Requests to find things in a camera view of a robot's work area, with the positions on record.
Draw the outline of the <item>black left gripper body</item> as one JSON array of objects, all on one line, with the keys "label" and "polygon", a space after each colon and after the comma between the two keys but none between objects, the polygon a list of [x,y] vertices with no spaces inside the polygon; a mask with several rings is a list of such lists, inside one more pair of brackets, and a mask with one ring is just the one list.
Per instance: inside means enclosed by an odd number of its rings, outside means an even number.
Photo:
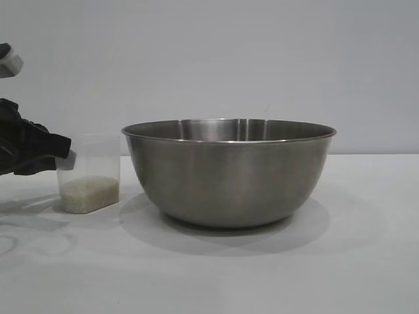
[{"label": "black left gripper body", "polygon": [[18,105],[1,98],[1,175],[14,171],[20,157],[22,117]]}]

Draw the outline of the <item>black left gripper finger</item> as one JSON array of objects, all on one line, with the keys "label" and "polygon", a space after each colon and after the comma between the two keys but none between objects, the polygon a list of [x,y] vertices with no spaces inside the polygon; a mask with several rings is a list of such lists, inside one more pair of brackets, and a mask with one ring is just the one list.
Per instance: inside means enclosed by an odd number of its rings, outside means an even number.
[{"label": "black left gripper finger", "polygon": [[55,157],[40,156],[19,164],[14,170],[14,175],[30,176],[45,171],[56,171]]},{"label": "black left gripper finger", "polygon": [[42,124],[34,123],[25,118],[20,119],[19,157],[52,156],[67,158],[70,148],[70,138],[50,133]]}]

